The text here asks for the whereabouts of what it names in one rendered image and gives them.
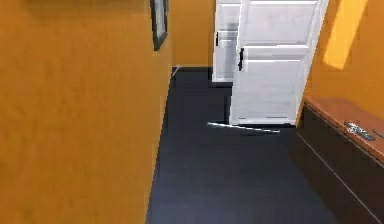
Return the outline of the white panelled room door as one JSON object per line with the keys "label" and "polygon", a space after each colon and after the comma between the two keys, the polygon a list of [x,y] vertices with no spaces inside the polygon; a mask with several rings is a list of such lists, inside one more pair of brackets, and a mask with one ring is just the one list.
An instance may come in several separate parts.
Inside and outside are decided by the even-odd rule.
{"label": "white panelled room door", "polygon": [[236,47],[241,0],[216,0],[214,32],[219,44],[213,50],[213,82],[231,82],[236,67]]}
{"label": "white panelled room door", "polygon": [[296,123],[329,0],[242,0],[229,122]]}

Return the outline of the brown topped dark cupboard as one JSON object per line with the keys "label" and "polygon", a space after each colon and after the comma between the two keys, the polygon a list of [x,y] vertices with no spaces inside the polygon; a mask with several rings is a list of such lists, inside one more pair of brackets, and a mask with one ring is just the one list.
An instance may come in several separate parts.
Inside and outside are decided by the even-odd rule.
{"label": "brown topped dark cupboard", "polygon": [[339,224],[384,224],[383,118],[347,99],[307,97],[290,155]]}

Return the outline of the grey remote control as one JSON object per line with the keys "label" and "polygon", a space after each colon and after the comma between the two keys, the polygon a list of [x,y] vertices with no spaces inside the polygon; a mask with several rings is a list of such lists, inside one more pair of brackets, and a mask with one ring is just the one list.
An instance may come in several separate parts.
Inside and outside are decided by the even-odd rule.
{"label": "grey remote control", "polygon": [[373,135],[369,134],[365,129],[361,128],[353,122],[345,122],[345,126],[347,127],[347,131],[349,133],[356,133],[357,135],[368,141],[376,140]]}

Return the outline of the dark framed wall picture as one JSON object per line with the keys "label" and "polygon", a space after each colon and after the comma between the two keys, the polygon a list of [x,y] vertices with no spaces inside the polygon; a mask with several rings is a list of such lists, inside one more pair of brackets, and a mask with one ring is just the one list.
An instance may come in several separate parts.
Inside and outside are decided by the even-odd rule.
{"label": "dark framed wall picture", "polygon": [[152,36],[155,51],[159,51],[168,36],[168,0],[150,0]]}

